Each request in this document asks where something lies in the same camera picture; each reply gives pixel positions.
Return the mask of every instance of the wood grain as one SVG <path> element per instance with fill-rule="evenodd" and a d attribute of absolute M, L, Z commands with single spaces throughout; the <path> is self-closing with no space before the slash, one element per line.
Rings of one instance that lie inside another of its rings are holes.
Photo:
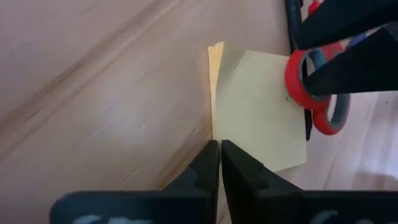
<path fill-rule="evenodd" d="M 161 189 L 212 136 L 207 47 L 289 54 L 280 0 L 2 1 L 0 30 L 2 223 L 45 223 L 75 190 Z M 396 99 L 355 96 L 343 132 L 315 131 L 280 175 L 395 188 Z"/>

